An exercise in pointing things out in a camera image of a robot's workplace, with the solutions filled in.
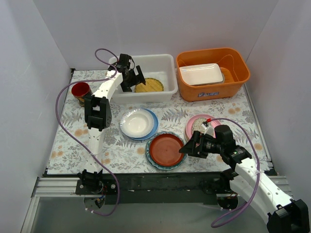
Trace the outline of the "round woven bamboo plate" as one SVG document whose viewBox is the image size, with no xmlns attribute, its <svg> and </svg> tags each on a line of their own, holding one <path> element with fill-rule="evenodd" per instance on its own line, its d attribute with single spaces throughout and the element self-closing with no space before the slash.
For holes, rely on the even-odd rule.
<svg viewBox="0 0 311 233">
<path fill-rule="evenodd" d="M 162 92 L 164 91 L 164 85 L 161 81 L 155 78 L 146 78 L 145 84 L 140 83 L 135 86 L 135 93 L 143 93 L 143 92 Z"/>
</svg>

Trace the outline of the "red-brown fluted plate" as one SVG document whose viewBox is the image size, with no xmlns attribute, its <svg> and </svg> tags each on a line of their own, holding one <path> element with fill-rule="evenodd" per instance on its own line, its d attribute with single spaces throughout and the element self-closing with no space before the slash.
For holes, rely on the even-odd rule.
<svg viewBox="0 0 311 233">
<path fill-rule="evenodd" d="M 186 154 L 179 150 L 184 146 L 182 139 L 173 133 L 161 133 L 155 136 L 148 146 L 151 159 L 163 167 L 171 167 L 180 164 Z"/>
</svg>

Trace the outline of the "teal scalloped plate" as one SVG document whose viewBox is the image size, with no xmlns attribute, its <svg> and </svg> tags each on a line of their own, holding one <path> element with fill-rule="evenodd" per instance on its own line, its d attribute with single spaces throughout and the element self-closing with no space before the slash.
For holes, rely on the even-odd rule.
<svg viewBox="0 0 311 233">
<path fill-rule="evenodd" d="M 156 169 L 158 169 L 158 170 L 162 170 L 162 171 L 170 171 L 170 170 L 173 170 L 173 169 L 178 168 L 178 167 L 185 161 L 185 159 L 184 159 L 180 164 L 178 164 L 178 165 L 176 165 L 176 166 L 171 166 L 171 167 L 163 167 L 163 166 L 160 166 L 160 165 L 156 164 L 156 163 L 151 159 L 151 157 L 150 157 L 150 155 L 149 155 L 148 146 L 150 145 L 151 140 L 152 140 L 155 136 L 157 136 L 157 135 L 159 135 L 159 134 L 161 134 L 161 133 L 173 133 L 173 132 L 160 132 L 160 133 L 156 133 L 154 136 L 152 136 L 152 137 L 149 139 L 149 141 L 147 142 L 147 144 L 146 144 L 146 147 L 145 147 L 145 156 L 146 156 L 146 159 L 147 159 L 148 163 L 149 163 L 151 166 L 153 166 L 154 168 L 156 168 Z"/>
</svg>

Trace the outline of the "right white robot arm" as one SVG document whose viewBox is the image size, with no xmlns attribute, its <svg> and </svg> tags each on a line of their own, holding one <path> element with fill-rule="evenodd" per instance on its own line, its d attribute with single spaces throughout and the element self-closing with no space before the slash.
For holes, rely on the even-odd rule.
<svg viewBox="0 0 311 233">
<path fill-rule="evenodd" d="M 214 136 L 195 131 L 179 151 L 192 157 L 219 154 L 230 166 L 222 172 L 220 188 L 235 192 L 263 219 L 270 233 L 309 233 L 309 211 L 303 200 L 294 200 L 258 168 L 258 162 L 236 144 L 227 125 L 214 129 Z"/>
</svg>

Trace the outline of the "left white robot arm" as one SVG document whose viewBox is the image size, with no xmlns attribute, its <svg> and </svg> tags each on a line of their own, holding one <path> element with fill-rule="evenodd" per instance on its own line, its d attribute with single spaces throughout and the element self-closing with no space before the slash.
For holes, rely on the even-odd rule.
<svg viewBox="0 0 311 233">
<path fill-rule="evenodd" d="M 88 150 L 91 159 L 87 160 L 79 178 L 83 187 L 86 187 L 92 194 L 99 194 L 103 190 L 102 171 L 99 164 L 104 130 L 111 124 L 112 113 L 110 100 L 121 87 L 122 92 L 132 92 L 131 87 L 137 84 L 146 84 L 140 66 L 135 66 L 135 62 L 130 55 L 120 54 L 118 60 L 111 64 L 106 74 L 106 80 L 92 94 L 85 97 L 85 122 L 88 127 Z"/>
</svg>

